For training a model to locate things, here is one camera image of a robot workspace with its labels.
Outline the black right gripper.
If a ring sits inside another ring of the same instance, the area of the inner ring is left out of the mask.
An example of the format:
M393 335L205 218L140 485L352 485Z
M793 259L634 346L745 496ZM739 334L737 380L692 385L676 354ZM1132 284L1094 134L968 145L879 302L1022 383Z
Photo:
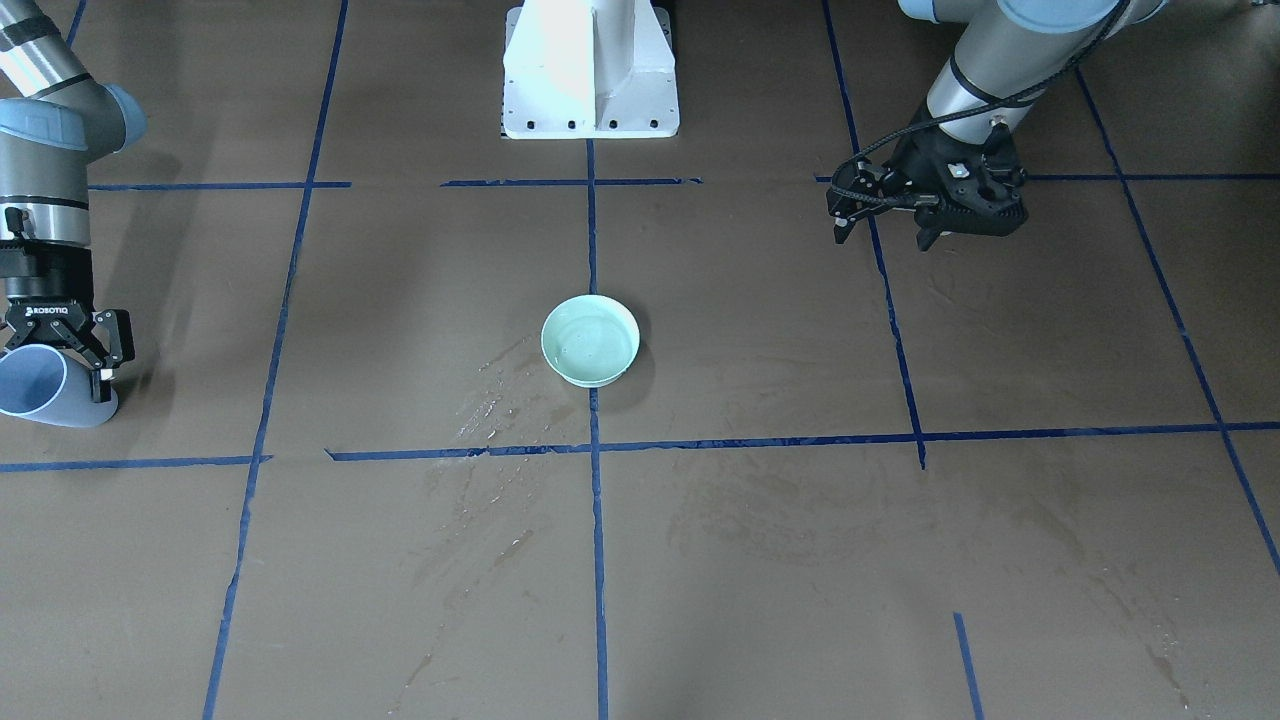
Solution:
M3 354L49 345L84 355L95 404L115 398L115 370L134 360L131 314L93 313L91 251L70 245L4 245L3 287L8 309L0 322Z

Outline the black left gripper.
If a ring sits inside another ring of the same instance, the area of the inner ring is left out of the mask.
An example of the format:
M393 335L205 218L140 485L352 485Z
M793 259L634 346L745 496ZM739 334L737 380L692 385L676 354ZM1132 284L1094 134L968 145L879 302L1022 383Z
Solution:
M1021 186L1025 169L1012 132L1004 122L986 122L978 143L947 135L940 126L901 137L886 165L884 192L874 186L852 190L831 183L827 210L833 238L844 245L855 224L891 210L913 210L916 247L927 252L941 234L1005 237L1028 218ZM920 206L922 195L937 199Z

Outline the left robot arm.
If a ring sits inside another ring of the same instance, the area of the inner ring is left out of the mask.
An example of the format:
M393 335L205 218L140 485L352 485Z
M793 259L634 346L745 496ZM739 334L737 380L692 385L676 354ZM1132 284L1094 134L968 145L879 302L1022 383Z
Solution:
M964 31L911 120L832 174L836 243L887 211L909 211L916 246L950 233L1005 237L1028 213L1015 129L1044 92L1161 1L904 1L904 14Z

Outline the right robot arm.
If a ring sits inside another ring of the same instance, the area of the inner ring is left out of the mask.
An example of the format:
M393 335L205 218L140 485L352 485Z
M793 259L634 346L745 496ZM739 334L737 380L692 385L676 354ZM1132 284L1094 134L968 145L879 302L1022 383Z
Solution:
M90 398L114 398L113 375L134 357L131 319L93 305L87 170L147 129L136 99L95 79L33 1L1 5L1 277L10 351L69 350L90 369Z

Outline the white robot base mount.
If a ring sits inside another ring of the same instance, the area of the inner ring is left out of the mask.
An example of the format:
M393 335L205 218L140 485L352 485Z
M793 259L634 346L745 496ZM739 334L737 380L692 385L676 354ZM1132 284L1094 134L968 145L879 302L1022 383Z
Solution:
M669 138L681 124L669 9L525 1L506 13L502 133Z

